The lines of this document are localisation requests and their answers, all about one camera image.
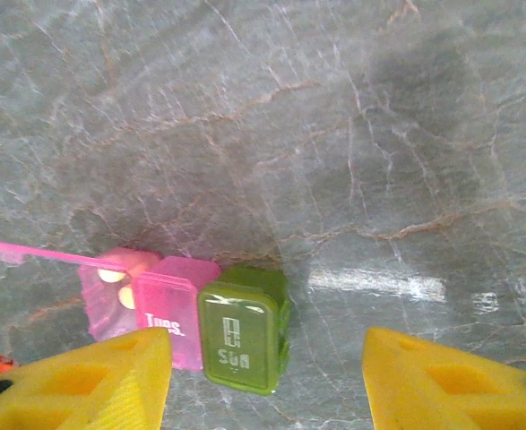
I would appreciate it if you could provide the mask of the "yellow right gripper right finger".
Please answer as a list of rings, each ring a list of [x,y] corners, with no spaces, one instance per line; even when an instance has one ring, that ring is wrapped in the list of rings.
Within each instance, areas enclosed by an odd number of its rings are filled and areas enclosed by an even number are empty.
[[[376,429],[526,429],[526,371],[398,331],[366,331]]]

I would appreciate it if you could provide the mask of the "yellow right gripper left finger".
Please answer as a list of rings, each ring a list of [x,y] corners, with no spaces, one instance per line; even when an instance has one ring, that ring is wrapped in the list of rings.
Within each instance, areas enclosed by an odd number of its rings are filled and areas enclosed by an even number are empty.
[[[133,331],[0,374],[0,429],[158,429],[171,346]]]

